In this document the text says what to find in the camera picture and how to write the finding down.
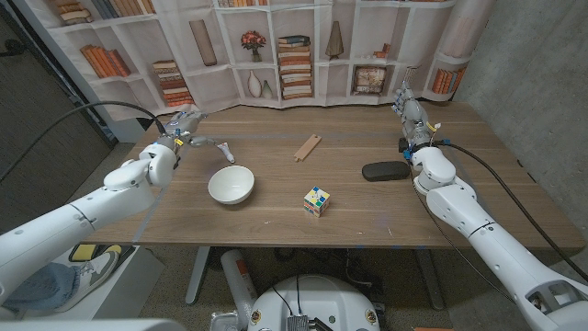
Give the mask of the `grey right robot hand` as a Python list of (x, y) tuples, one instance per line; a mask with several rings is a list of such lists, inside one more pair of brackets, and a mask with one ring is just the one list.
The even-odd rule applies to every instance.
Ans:
[(408, 143), (408, 149), (415, 152), (418, 148), (431, 144), (434, 129), (428, 115), (406, 81), (396, 90), (392, 110), (401, 118), (402, 133)]

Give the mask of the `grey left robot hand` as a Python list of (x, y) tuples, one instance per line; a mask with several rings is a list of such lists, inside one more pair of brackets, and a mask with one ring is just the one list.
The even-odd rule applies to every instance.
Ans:
[(206, 144), (219, 145), (220, 142), (206, 136), (198, 136), (197, 129), (201, 121), (208, 116), (200, 111), (180, 112), (175, 114), (165, 125), (164, 133), (157, 139), (174, 151), (181, 146), (200, 147)]

